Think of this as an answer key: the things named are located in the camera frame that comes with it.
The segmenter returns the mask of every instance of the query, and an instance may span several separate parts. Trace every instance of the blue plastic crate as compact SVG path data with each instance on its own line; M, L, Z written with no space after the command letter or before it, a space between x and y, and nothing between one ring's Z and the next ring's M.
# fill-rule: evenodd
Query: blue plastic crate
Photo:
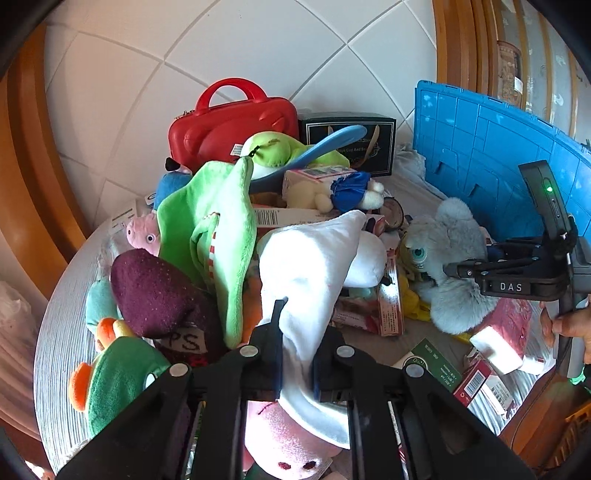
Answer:
M464 200L497 240L542 233L518 165L547 160L579 235L591 241L591 154L535 115L422 80L415 90L414 148L426 158L427 181Z

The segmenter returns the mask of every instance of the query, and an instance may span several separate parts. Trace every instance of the light blue fluffy plush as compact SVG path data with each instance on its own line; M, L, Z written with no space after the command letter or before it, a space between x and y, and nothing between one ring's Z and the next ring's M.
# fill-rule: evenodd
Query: light blue fluffy plush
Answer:
M416 292L431 303L431 319L442 332L466 332L494 310L499 299L482 295L474 280L450 278L443 272L443 265L471 258L486 261L488 257L478 223L463 201L447 199L437 209L435 218L414 219L404 246L426 253L424 271L436 285L427 289L422 285Z

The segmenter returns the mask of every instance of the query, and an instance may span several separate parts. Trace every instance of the pink pig plush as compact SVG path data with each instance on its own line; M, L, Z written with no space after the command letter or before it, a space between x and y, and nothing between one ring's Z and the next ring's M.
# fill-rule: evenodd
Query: pink pig plush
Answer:
M127 241L134 248L145 248L155 257L160 252L160 228L156 213L133 217L127 224Z
M265 472L280 480L314 475L340 447L304 430L279 402L248 402L244 446Z

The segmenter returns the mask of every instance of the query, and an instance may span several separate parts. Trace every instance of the metal screw head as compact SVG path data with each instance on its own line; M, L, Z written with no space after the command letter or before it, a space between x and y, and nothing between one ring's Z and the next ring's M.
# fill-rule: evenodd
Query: metal screw head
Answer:
M341 345L336 349L336 354L342 358L351 358L355 354L355 349L350 345Z
M421 365L410 364L407 366L407 375L413 378L420 378L425 373L425 369Z
M240 348L240 354L242 356L250 358L258 354L258 348L254 345L245 345L242 348Z
M183 375L186 375L188 371L189 371L189 368L187 367L187 365L174 364L173 366L170 367L170 370L168 370L168 373L170 373L173 377L182 377Z

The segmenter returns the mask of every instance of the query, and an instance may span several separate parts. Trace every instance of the green box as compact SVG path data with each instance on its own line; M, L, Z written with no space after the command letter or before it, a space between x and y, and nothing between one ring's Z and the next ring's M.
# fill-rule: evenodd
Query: green box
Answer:
M398 360L394 367L403 369L409 364L418 364L426 368L450 392L454 392L462 381L460 372L426 338Z

